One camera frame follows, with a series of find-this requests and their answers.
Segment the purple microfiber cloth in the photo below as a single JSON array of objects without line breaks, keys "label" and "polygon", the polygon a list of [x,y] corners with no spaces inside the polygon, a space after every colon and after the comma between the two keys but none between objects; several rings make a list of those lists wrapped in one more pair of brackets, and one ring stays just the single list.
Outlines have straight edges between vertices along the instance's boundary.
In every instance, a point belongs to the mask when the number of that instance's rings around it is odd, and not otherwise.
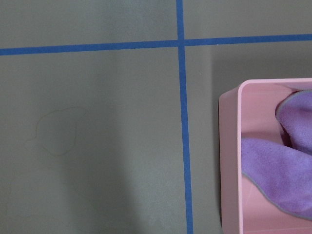
[{"label": "purple microfiber cloth", "polygon": [[276,109],[277,121],[291,146],[245,137],[241,140],[242,174],[281,211],[312,218],[312,92],[296,92]]}]

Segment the pink plastic tray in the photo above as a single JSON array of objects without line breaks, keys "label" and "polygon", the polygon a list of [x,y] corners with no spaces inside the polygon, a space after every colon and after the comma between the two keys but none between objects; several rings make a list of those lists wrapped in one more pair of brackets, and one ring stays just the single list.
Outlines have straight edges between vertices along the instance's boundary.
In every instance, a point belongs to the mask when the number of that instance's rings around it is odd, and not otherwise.
[{"label": "pink plastic tray", "polygon": [[219,98],[221,226],[226,234],[309,234],[312,223],[279,210],[241,172],[241,138],[290,141],[275,118],[290,94],[309,90],[310,78],[251,79]]}]

